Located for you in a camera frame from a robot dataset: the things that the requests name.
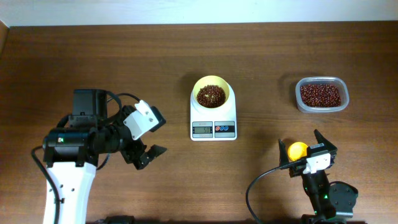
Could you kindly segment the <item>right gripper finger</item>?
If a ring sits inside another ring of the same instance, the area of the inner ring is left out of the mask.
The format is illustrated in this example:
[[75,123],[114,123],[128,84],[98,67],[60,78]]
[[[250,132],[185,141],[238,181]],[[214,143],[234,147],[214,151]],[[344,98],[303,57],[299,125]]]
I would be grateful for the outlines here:
[[285,149],[284,142],[279,139],[279,166],[285,166],[289,163],[289,157],[287,155],[287,151]]
[[329,140],[327,140],[320,132],[319,130],[315,129],[314,130],[314,135],[319,144],[323,143],[324,146],[330,151],[330,152],[336,152],[338,148],[333,145]]

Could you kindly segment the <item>yellow measuring scoop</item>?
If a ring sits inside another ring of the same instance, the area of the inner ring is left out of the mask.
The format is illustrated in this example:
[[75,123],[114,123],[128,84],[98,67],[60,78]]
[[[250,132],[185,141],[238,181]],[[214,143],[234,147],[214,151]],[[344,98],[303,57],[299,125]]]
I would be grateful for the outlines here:
[[291,144],[287,150],[288,157],[291,161],[297,161],[307,156],[307,145],[304,142],[295,142]]

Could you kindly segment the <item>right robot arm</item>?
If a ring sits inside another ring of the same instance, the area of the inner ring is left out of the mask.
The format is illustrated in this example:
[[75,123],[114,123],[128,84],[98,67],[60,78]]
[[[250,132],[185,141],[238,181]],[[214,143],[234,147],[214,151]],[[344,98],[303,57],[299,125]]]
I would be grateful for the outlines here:
[[285,144],[279,140],[279,165],[288,169],[291,178],[300,176],[313,215],[302,215],[301,223],[346,223],[353,217],[358,190],[341,181],[330,182],[326,170],[335,163],[338,148],[318,130],[314,130],[317,144],[306,148],[307,154],[291,161]]

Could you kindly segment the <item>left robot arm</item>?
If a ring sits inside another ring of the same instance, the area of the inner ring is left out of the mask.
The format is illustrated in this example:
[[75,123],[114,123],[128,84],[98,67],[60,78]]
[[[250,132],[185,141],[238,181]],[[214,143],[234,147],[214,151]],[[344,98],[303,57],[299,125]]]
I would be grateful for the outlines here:
[[73,111],[44,137],[37,165],[47,181],[44,223],[85,223],[88,197],[101,154],[120,152],[125,163],[144,169],[166,148],[147,147],[141,136],[166,123],[161,112],[138,100],[123,105],[120,95],[100,89],[73,92]]

